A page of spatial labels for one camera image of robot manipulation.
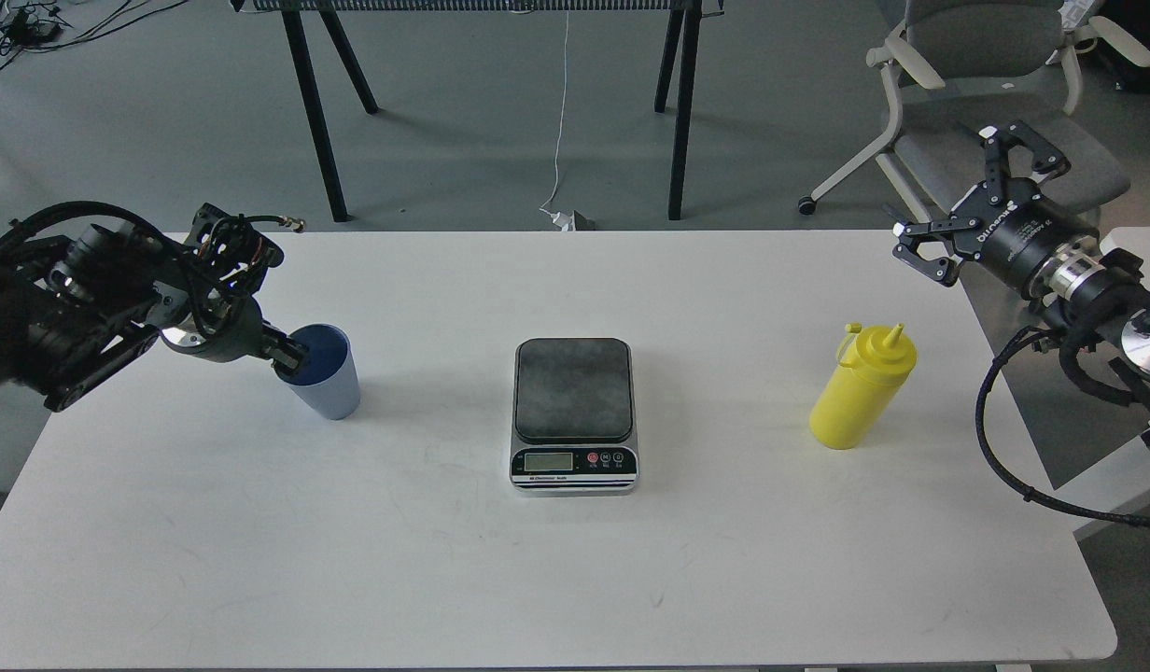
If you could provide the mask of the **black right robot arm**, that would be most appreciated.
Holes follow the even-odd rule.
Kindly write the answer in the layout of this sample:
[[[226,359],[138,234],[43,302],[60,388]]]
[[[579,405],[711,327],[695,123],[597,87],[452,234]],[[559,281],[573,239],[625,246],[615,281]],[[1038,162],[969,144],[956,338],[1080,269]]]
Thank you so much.
[[[895,213],[892,254],[943,287],[963,264],[992,273],[1026,301],[1041,301],[1045,330],[1026,330],[996,358],[980,398],[1027,339],[1057,349],[1079,390],[1150,410],[1150,290],[1143,261],[1124,249],[1101,251],[1101,236],[1042,194],[1045,180],[1070,171],[1070,159],[1015,120],[982,131],[986,177],[946,217],[912,222]]]

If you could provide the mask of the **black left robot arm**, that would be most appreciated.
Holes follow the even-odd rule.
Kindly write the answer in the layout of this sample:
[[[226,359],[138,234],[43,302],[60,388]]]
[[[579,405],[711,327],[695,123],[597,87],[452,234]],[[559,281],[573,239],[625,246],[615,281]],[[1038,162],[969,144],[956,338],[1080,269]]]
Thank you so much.
[[[187,237],[110,203],[57,203],[0,237],[0,385],[70,408],[158,342],[210,362],[254,357],[302,371],[309,348],[273,327],[258,293],[284,251],[259,224],[301,232],[300,217],[235,216],[204,204]]]

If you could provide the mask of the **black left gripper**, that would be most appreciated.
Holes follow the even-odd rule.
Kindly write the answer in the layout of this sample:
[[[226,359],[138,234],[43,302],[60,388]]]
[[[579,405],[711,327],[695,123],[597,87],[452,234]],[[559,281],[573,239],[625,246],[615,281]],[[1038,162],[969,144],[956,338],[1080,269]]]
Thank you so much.
[[[206,203],[192,219],[175,316],[161,321],[166,348],[214,362],[258,357],[279,374],[302,371],[309,348],[267,322],[255,295],[284,251],[255,224],[284,226],[281,216],[233,216]]]

